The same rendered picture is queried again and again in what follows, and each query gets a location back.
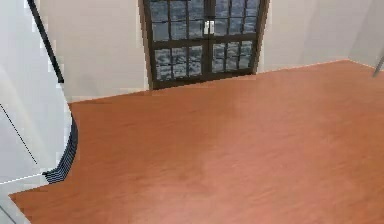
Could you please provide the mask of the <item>dark glazed double door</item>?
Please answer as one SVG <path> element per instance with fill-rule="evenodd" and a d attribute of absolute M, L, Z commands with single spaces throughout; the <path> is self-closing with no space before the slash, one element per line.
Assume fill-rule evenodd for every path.
<path fill-rule="evenodd" d="M 149 88 L 256 73 L 270 1 L 139 0 Z"/>

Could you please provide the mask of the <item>white fridge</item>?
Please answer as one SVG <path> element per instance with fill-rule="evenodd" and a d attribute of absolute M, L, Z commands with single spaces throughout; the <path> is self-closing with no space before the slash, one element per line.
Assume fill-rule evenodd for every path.
<path fill-rule="evenodd" d="M 14 193 L 61 182 L 78 129 L 36 0 L 0 0 L 0 224 L 31 224 Z"/>

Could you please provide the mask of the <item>grey metal leg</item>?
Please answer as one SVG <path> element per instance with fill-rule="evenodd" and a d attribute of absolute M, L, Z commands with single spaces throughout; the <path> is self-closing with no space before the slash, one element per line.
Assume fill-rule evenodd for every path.
<path fill-rule="evenodd" d="M 374 70 L 374 72 L 372 74 L 372 77 L 376 77 L 378 75 L 378 73 L 380 72 L 381 67 L 382 67 L 383 64 L 384 64 L 384 55 L 380 58 L 377 66 L 376 66 L 376 68 L 375 68 L 375 70 Z"/>

